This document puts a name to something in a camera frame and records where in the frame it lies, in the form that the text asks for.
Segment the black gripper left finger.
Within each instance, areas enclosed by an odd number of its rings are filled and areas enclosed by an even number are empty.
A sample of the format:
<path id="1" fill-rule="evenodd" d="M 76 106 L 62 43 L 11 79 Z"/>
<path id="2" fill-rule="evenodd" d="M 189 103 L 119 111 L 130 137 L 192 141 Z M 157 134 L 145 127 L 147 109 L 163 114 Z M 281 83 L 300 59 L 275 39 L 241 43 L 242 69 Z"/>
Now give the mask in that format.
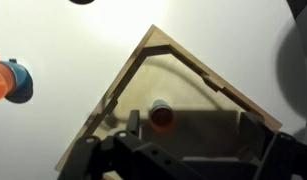
<path id="1" fill-rule="evenodd" d="M 131 110 L 126 130 L 134 134 L 139 135 L 140 131 L 140 112 L 138 110 Z"/>

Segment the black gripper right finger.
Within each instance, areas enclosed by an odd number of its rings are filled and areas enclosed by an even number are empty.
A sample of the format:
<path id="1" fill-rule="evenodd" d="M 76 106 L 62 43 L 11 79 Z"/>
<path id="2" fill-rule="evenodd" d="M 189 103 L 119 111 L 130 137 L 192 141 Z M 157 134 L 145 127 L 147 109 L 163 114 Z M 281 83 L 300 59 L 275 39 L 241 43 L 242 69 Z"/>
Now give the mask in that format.
<path id="1" fill-rule="evenodd" d="M 242 112 L 238 124 L 238 137 L 242 145 L 238 157 L 242 161 L 261 160 L 274 132 L 264 124 L 264 118 L 251 112 Z"/>

